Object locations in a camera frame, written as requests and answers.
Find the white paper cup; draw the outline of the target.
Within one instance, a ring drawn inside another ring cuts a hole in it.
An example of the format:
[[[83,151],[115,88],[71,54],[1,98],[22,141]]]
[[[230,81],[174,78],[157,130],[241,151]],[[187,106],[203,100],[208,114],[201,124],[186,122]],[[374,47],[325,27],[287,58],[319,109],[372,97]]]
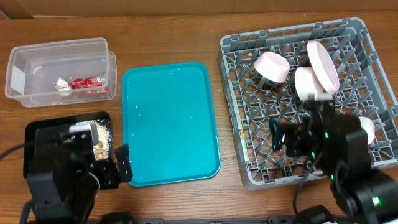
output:
[[[361,123],[361,127],[366,131],[368,135],[368,144],[371,144],[375,138],[375,125],[371,119],[364,116],[360,116],[359,120]]]

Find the white tissue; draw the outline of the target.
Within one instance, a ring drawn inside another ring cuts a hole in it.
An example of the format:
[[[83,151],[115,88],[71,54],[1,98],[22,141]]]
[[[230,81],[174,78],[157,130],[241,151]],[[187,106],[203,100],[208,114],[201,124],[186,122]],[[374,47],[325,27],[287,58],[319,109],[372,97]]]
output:
[[[72,90],[72,87],[66,82],[64,79],[59,78],[56,82],[55,88],[59,92],[60,96],[70,96],[71,93],[70,91]]]

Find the pink plate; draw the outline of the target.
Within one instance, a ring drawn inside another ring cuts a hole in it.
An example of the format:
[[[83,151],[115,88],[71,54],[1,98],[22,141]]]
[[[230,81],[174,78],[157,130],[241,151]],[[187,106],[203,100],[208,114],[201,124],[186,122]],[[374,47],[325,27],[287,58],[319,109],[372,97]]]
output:
[[[338,74],[327,49],[318,41],[307,42],[307,53],[311,66],[324,90],[334,95],[340,88]]]

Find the white bowl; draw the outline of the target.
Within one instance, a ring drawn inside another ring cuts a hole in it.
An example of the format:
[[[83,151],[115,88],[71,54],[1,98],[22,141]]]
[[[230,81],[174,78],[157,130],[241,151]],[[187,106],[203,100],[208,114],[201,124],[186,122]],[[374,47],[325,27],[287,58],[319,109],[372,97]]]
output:
[[[324,92],[312,67],[298,67],[294,75],[294,85],[301,101],[306,101],[310,95]]]

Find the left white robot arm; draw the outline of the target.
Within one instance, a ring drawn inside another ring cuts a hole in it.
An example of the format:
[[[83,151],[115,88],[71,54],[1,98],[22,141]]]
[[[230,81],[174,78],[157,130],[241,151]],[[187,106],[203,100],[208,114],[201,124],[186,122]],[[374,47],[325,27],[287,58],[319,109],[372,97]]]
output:
[[[36,137],[26,157],[28,183],[32,198],[24,205],[20,223],[86,223],[100,190],[116,189],[132,180],[132,169],[124,147],[116,158],[97,160],[91,131],[58,133]]]

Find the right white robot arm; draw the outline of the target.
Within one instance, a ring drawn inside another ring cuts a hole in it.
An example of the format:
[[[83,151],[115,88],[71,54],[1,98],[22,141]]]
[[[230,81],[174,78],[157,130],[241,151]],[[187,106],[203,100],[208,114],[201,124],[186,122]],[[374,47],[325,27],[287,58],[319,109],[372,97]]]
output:
[[[338,114],[333,100],[304,102],[299,124],[269,120],[272,148],[307,157],[331,180],[336,204],[352,223],[397,223],[397,183],[371,166],[368,134],[360,119]]]

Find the pink bowl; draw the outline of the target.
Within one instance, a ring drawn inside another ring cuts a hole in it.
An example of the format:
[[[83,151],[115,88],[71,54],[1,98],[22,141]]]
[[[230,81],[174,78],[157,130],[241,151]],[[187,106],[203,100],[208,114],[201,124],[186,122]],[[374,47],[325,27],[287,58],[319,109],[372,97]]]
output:
[[[254,62],[254,68],[266,79],[276,83],[283,83],[289,74],[290,63],[277,53],[264,52]]]

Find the red snack wrapper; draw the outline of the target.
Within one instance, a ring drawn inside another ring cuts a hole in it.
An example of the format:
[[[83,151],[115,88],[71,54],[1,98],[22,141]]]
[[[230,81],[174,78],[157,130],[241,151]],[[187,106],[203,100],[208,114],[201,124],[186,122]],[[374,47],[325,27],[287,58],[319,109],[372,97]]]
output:
[[[78,78],[70,83],[70,86],[73,89],[81,89],[81,88],[91,88],[91,87],[98,87],[98,86],[104,86],[105,84],[105,77],[102,76],[94,76],[94,77],[89,77],[89,78]],[[84,94],[90,94],[90,95],[97,95],[97,94],[108,94],[109,93],[109,88],[101,88],[98,90],[90,90],[90,91],[84,91]]]

